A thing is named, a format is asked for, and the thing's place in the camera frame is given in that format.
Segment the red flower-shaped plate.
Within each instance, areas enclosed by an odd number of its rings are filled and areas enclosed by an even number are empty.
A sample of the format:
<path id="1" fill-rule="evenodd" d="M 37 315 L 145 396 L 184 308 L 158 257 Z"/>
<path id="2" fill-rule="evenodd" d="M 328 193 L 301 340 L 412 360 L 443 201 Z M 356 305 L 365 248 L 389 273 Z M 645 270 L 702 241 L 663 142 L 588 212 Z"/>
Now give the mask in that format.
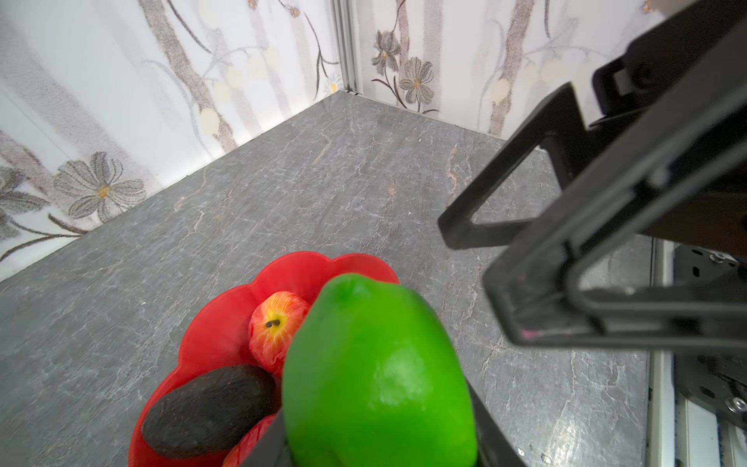
<path id="1" fill-rule="evenodd" d="M 141 426 L 151 408 L 165 394 L 210 371 L 258 362 L 249 349 L 248 325 L 251 313 L 267 297 L 289 291 L 309 304 L 317 299 L 324 285 L 341 274 L 360 274 L 371 279 L 398 283 L 393 268 L 368 254 L 346 254 L 328 258 L 321 253 L 299 251 L 284 255 L 261 270 L 249 284 L 230 289 L 209 302 L 189 325 L 173 370 L 148 400 L 138 418 L 130 442 L 130 466 L 220 466 L 226 451 L 188 459 L 158 455 L 144 441 Z"/>

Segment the dark red wrinkled fruit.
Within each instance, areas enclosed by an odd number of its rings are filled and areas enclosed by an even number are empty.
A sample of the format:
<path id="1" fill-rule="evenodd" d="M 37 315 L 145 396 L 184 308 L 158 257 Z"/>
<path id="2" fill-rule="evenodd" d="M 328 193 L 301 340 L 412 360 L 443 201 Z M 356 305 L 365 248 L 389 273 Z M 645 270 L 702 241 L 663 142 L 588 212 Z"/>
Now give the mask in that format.
<path id="1" fill-rule="evenodd" d="M 243 463 L 243 461 L 245 461 L 245 459 L 249 457 L 253 449 L 256 448 L 256 445 L 260 442 L 262 437 L 268 431 L 268 428 L 270 428 L 275 418 L 276 418 L 276 415 L 271 414 L 270 416 L 266 416 L 260 422 L 258 422 L 240 440 L 240 442 L 230 450 L 228 455 L 225 457 L 222 466 L 223 467 L 239 467 L 241 463 Z"/>

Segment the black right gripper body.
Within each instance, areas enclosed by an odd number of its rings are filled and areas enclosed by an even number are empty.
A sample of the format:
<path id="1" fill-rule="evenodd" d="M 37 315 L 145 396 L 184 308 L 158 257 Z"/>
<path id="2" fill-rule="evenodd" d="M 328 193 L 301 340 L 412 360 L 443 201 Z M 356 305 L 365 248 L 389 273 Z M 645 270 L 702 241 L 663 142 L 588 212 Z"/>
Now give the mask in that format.
<path id="1" fill-rule="evenodd" d="M 746 17 L 746 3 L 735 0 L 657 1 L 655 7 L 666 19 L 593 74 L 607 117 L 651 105 Z"/>

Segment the green lime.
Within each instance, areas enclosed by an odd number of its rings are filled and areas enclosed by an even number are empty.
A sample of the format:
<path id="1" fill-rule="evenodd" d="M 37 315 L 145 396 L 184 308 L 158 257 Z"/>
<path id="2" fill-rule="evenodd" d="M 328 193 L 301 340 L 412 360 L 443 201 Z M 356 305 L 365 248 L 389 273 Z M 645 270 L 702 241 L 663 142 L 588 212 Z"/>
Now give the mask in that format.
<path id="1" fill-rule="evenodd" d="M 459 359 L 414 290 L 344 274 L 321 290 L 282 378 L 299 466 L 472 466 L 476 422 Z"/>

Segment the red apple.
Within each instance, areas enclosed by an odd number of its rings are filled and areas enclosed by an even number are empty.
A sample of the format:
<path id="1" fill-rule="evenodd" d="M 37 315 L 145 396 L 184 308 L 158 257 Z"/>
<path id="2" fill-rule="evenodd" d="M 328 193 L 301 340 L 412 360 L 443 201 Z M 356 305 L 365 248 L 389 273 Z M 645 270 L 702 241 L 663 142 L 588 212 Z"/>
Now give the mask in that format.
<path id="1" fill-rule="evenodd" d="M 260 366 L 279 376 L 295 334 L 309 313 L 310 304 L 300 296 L 276 292 L 253 311 L 249 325 L 249 350 Z"/>

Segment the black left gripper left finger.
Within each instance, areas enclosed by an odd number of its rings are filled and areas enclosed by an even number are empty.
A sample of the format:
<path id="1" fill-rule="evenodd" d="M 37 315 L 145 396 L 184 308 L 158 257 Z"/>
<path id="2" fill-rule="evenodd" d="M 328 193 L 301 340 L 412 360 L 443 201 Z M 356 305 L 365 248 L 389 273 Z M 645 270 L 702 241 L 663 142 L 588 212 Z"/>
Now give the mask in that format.
<path id="1" fill-rule="evenodd" d="M 253 444 L 240 455 L 240 467 L 292 467 L 292 453 L 282 410 L 261 420 L 250 431 L 249 440 Z"/>

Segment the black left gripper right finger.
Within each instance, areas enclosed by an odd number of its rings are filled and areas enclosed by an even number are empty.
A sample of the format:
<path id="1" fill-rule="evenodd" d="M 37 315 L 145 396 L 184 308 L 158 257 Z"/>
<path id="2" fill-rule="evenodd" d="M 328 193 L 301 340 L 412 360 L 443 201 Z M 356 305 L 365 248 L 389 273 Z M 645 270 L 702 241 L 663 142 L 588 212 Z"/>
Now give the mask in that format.
<path id="1" fill-rule="evenodd" d="M 521 456 L 501 432 L 472 387 L 470 391 L 478 441 L 476 467 L 525 467 Z"/>

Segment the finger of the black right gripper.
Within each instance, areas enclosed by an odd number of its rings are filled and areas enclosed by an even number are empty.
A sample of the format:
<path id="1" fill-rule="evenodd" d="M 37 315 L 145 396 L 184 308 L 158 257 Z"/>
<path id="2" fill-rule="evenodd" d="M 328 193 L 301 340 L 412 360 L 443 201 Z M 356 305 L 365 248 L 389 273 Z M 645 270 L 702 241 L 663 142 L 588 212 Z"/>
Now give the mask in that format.
<path id="1" fill-rule="evenodd" d="M 631 235 L 690 202 L 746 160 L 746 83 L 669 91 L 612 143 L 484 275 L 507 335 L 522 346 L 746 346 L 746 286 L 580 286 L 584 272 Z"/>
<path id="2" fill-rule="evenodd" d="M 447 247 L 465 250 L 507 246 L 533 222 L 529 218 L 476 224 L 473 217 L 536 147 L 548 152 L 562 190 L 589 161 L 587 127 L 572 85 L 565 84 L 544 98 L 494 159 L 442 213 L 438 226 Z"/>

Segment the black avocado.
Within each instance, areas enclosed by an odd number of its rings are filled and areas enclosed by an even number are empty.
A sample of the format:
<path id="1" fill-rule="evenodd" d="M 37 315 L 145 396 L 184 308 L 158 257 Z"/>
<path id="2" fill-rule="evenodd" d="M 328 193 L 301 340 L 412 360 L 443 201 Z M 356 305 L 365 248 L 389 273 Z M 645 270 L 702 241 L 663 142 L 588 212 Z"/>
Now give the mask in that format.
<path id="1" fill-rule="evenodd" d="M 158 455 L 188 459 L 229 451 L 277 411 L 274 377 L 251 365 L 220 368 L 165 394 L 141 434 Z"/>

